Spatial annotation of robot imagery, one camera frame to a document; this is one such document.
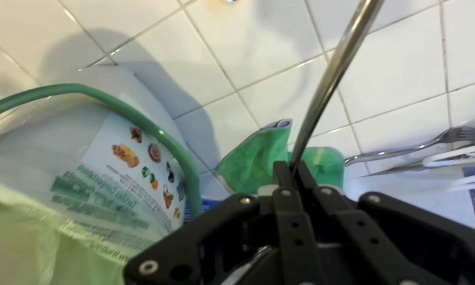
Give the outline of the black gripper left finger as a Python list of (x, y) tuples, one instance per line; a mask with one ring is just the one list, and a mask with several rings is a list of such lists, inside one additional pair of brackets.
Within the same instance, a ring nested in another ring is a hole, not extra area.
[(133, 257), (125, 285), (218, 285), (272, 244), (272, 198), (234, 195)]

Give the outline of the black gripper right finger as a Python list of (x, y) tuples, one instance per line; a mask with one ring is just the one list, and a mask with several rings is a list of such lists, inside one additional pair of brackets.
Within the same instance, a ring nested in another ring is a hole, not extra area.
[(475, 285), (475, 230), (378, 192), (351, 203), (305, 165), (274, 179), (286, 285)]

